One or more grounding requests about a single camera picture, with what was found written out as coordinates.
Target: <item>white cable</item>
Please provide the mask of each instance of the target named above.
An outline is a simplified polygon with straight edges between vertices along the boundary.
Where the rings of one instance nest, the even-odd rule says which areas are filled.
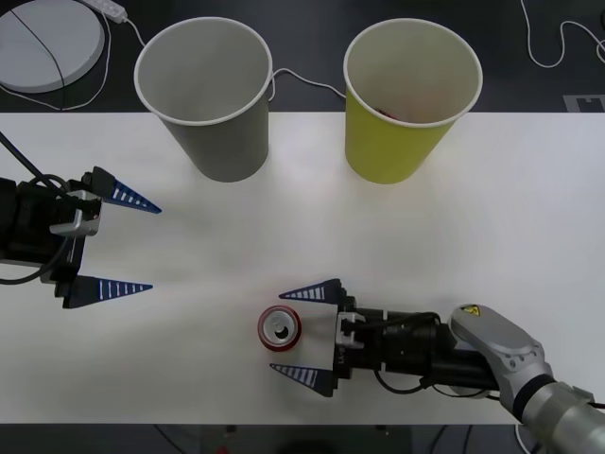
[[[141,33],[139,33],[139,29],[136,27],[133,21],[129,18],[124,19],[124,22],[128,22],[132,28],[134,28],[134,32],[136,33],[136,37],[139,39],[139,43],[141,43],[142,47],[145,47],[145,41],[141,38]]]
[[[298,74],[296,74],[294,71],[292,71],[291,69],[288,68],[280,68],[277,71],[275,71],[273,73],[273,78],[271,80],[271,83],[273,85],[273,92],[271,94],[271,97],[268,99],[268,102],[271,102],[273,100],[273,98],[275,98],[275,76],[277,76],[280,73],[288,73],[291,74],[292,76],[294,76],[296,79],[298,80],[302,80],[304,83],[308,83],[309,85],[315,85],[316,87],[321,87],[321,88],[327,88],[329,90],[332,90],[334,93],[336,93],[338,96],[342,97],[343,99],[346,99],[347,97],[342,94],[339,90],[337,90],[336,88],[334,88],[332,85],[328,85],[326,83],[319,83],[319,82],[314,82],[313,80],[309,80],[309,79],[305,79],[302,76],[299,76]]]
[[[523,452],[525,452],[526,454],[531,454],[531,452],[529,452],[529,449],[526,448],[526,446],[523,444],[523,441],[521,440],[521,434],[519,433],[519,425],[515,424],[514,425],[514,436],[517,437],[517,443],[519,444],[519,447],[521,448],[521,450]]]
[[[561,22],[561,25],[559,26],[559,31],[561,32],[561,57],[557,60],[557,62],[553,63],[553,64],[543,64],[540,63],[539,61],[537,61],[533,54],[531,53],[531,26],[529,25],[529,17],[527,16],[527,10],[526,10],[526,5],[523,2],[523,0],[519,0],[521,2],[521,8],[523,9],[523,14],[526,16],[526,24],[527,24],[527,52],[529,53],[529,57],[531,58],[531,60],[536,63],[538,66],[541,66],[543,68],[549,69],[549,68],[554,68],[556,66],[559,66],[559,63],[561,63],[563,61],[563,57],[565,57],[565,37],[563,35],[563,26],[565,26],[566,24],[569,24],[571,26],[579,26],[582,30],[584,30],[586,33],[588,33],[591,38],[593,40],[595,40],[596,42],[596,56],[598,57],[599,60],[601,60],[603,63],[605,63],[605,59],[603,59],[603,57],[601,57],[600,53],[599,53],[599,48],[602,48],[603,50],[605,50],[605,45],[603,45],[605,43],[605,40],[600,41],[599,38],[597,38],[595,36],[595,34],[590,31],[588,28],[586,28],[585,26],[583,26],[582,24],[578,24],[577,22],[573,22],[573,21],[563,21]]]
[[[110,55],[112,53],[112,31],[110,30],[110,24],[109,24],[109,22],[107,22],[107,17],[105,17],[105,14],[101,14],[101,16],[103,17],[103,20],[105,21],[105,26],[107,26],[107,33],[108,33],[107,60],[105,61],[105,75],[103,76],[103,82],[101,83],[101,87],[98,89],[98,91],[95,93],[95,95],[93,97],[91,97],[88,101],[86,101],[84,104],[79,104],[77,106],[65,107],[62,109],[64,112],[74,111],[75,109],[80,109],[82,107],[88,106],[91,102],[93,102],[96,99],[96,97],[103,91],[103,88],[105,87],[105,82],[107,81],[107,74],[109,73],[109,69],[110,69]],[[33,99],[31,97],[27,97],[27,96],[21,95],[19,93],[12,92],[11,90],[8,90],[7,88],[3,87],[2,85],[0,85],[0,89],[2,89],[2,91],[4,91],[5,93],[8,93],[9,95],[17,96],[22,99],[26,99],[28,101],[35,102],[36,104],[46,106],[54,111],[61,110],[60,107],[56,107],[51,104],[47,104],[45,102],[39,101],[38,99]]]
[[[63,109],[64,111],[74,111],[75,109],[79,109],[81,107],[88,106],[91,102],[95,100],[97,96],[103,91],[103,87],[105,87],[105,82],[107,81],[107,74],[110,72],[110,55],[112,54],[112,31],[110,30],[110,23],[107,22],[107,17],[105,14],[101,14],[103,16],[103,20],[105,21],[105,26],[107,27],[107,34],[109,36],[109,40],[107,41],[107,59],[105,60],[105,75],[103,76],[103,82],[101,83],[100,88],[95,93],[93,97],[91,97],[84,104],[80,104],[79,106],[68,107]]]

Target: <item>white paper cup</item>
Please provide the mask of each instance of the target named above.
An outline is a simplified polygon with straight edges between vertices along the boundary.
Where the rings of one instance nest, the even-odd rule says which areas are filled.
[[[248,178],[267,159],[271,53],[261,36],[231,19],[170,26],[134,67],[141,102],[158,115],[209,178]]]

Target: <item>metal bracket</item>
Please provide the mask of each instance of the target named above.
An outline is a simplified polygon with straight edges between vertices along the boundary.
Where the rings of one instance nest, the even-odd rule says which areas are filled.
[[[347,321],[349,323],[365,322],[366,318],[363,315],[359,315],[356,312],[338,312],[337,315],[337,345],[342,345],[347,348],[361,349],[363,348],[363,342],[355,340],[355,332],[352,331],[350,335],[346,335],[342,332],[342,322]]]
[[[68,195],[82,199],[83,201],[99,200],[95,194],[80,189],[79,191],[69,192]],[[94,236],[98,232],[98,226],[101,221],[101,211],[94,215],[92,219],[86,220],[82,210],[76,210],[74,220],[64,224],[51,225],[49,230],[51,234],[59,236]]]

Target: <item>black wire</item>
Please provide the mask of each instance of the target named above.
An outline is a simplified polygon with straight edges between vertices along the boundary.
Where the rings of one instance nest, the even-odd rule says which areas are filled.
[[[46,44],[44,44],[42,42],[42,40],[40,38],[38,38],[38,35],[36,35],[36,33],[34,33],[34,31],[31,28],[29,28],[25,22],[23,22],[23,20],[17,15],[17,13],[13,9],[11,9],[10,12],[12,12],[12,15],[15,16],[17,18],[17,20],[21,24],[23,24],[23,26],[25,28],[27,28],[27,30],[29,30],[29,33],[31,33],[34,36],[34,38],[36,38],[38,40],[38,43],[40,43],[42,45],[42,47],[44,49],[46,49],[46,52],[48,52],[48,55],[50,56],[50,58],[53,59],[55,66],[57,66],[57,71],[59,72],[60,84],[61,84],[60,112],[62,112],[63,109],[65,109],[65,79],[63,78],[63,73],[61,71],[61,68],[59,67],[59,63],[57,62],[57,59],[55,58],[53,53],[50,51],[50,49],[48,47],[46,47]]]
[[[486,390],[481,390],[478,393],[458,395],[458,394],[449,394],[449,393],[446,393],[446,392],[440,390],[439,388],[437,388],[435,385],[433,385],[431,388],[433,388],[433,390],[435,390],[439,394],[447,395],[448,397],[454,397],[455,399],[464,399],[464,398],[469,398],[469,397],[477,397],[478,395],[482,395],[484,392],[486,392]]]
[[[48,180],[52,180],[52,181],[59,183],[61,185],[61,187],[63,188],[63,190],[65,190],[65,191],[70,190],[69,184],[63,178],[60,178],[57,175],[46,175],[46,178]],[[38,179],[38,177],[36,177],[33,180],[31,180],[30,183],[35,184],[38,181],[39,181],[39,179]],[[29,276],[20,277],[18,279],[0,279],[0,286],[19,286],[21,284],[25,284],[27,282],[31,282],[34,279],[39,278],[40,276],[45,274],[47,271],[50,271],[55,267],[55,265],[57,264],[57,262],[59,261],[59,259],[63,255],[63,253],[65,252],[65,249],[67,248],[68,245],[69,245],[69,238],[65,238],[63,240],[63,242],[61,243],[61,245],[59,246],[59,248],[57,249],[57,251],[55,252],[55,254],[51,257],[51,259],[48,260],[47,263],[42,265],[37,271],[32,272]]]
[[[469,448],[469,440],[471,438],[471,431],[473,430],[474,426],[469,426],[469,428],[466,430],[466,436],[464,437],[464,445],[462,446],[462,454],[466,454],[466,451]]]
[[[377,323],[365,323],[365,324],[360,324],[359,326],[357,326],[357,324],[355,324],[354,331],[369,331],[369,330],[373,330],[373,329],[385,328],[387,326],[394,326],[396,324],[406,324],[406,325],[414,324],[415,325],[415,324],[421,324],[423,322],[427,322],[429,320],[435,320],[436,322],[440,323],[441,317],[439,316],[439,314],[436,314],[435,312],[419,312],[416,314],[408,315],[407,317],[400,318],[400,319],[385,320],[383,322],[377,322]]]
[[[177,450],[177,452],[179,452],[180,454],[185,454],[185,451],[183,451],[182,449],[180,449],[179,446],[176,443],[174,443],[172,440],[170,440],[170,438],[164,433],[164,431],[160,429],[160,426],[158,426],[157,424],[154,424],[153,426],[156,428],[156,430],[158,432],[160,432],[160,435],[162,435],[164,437],[164,439],[167,442],[169,442],[170,445]]]
[[[400,395],[409,395],[409,394],[414,394],[417,393],[418,391],[422,391],[425,390],[426,387],[423,385],[418,385],[415,388],[410,388],[409,390],[398,390],[396,388],[393,388],[392,386],[390,386],[384,379],[382,376],[380,376],[380,373],[376,370],[374,370],[374,376],[376,377],[376,379],[378,380],[378,383],[380,383],[382,385],[382,387],[387,390],[390,391],[394,394],[400,394]]]
[[[31,282],[34,279],[37,279],[38,277],[45,274],[47,271],[52,270],[61,258],[62,254],[65,252],[65,249],[69,244],[69,240],[70,238],[66,237],[57,249],[55,255],[53,255],[53,257],[48,261],[48,263],[42,265],[36,272],[33,272],[29,276],[21,277],[19,279],[0,279],[0,286],[19,286],[21,284]]]
[[[22,166],[24,166],[27,170],[29,170],[29,172],[34,177],[38,178],[39,181],[44,183],[44,186],[46,186],[48,189],[53,191],[57,196],[66,200],[68,203],[70,203],[74,208],[76,208],[78,210],[85,211],[86,213],[90,212],[90,205],[88,203],[86,203],[85,201],[81,201],[80,199],[76,199],[72,196],[67,195],[67,192],[65,190],[59,190],[55,185],[53,185],[51,183],[50,180],[48,180],[48,178],[46,178],[44,176],[44,174],[42,174],[42,172],[37,167],[35,167],[31,163],[31,161],[29,161],[24,156],[24,154],[21,151],[19,151],[19,149],[17,149],[12,144],[12,142],[9,141],[9,139],[6,137],[6,135],[4,135],[1,131],[0,131],[0,144],[4,145],[6,147],[6,149],[10,152],[10,154],[12,154],[17,159],[17,161],[19,161],[22,164]]]
[[[439,429],[439,432],[437,432],[437,435],[435,436],[435,438],[431,442],[431,445],[430,445],[430,447],[428,449],[429,454],[433,454],[435,452],[435,448],[437,447],[437,443],[439,442],[441,436],[443,435],[443,433],[445,432],[445,430],[448,427],[449,426],[443,426],[442,428]]]

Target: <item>white table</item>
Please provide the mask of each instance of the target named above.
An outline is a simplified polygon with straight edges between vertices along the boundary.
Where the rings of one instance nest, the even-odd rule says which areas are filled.
[[[278,293],[333,276],[363,306],[492,306],[602,401],[604,129],[601,114],[468,114],[413,177],[377,185],[345,161],[342,113],[273,113],[263,168],[216,183],[151,114],[2,114],[42,171],[103,166],[164,212],[106,205],[81,270],[153,290],[70,311],[39,281],[0,288],[0,423],[512,422],[490,401],[394,396],[371,373],[326,399],[270,370],[331,366],[329,306],[292,304],[304,334],[288,354],[255,329]],[[0,169],[31,178],[4,151]]]

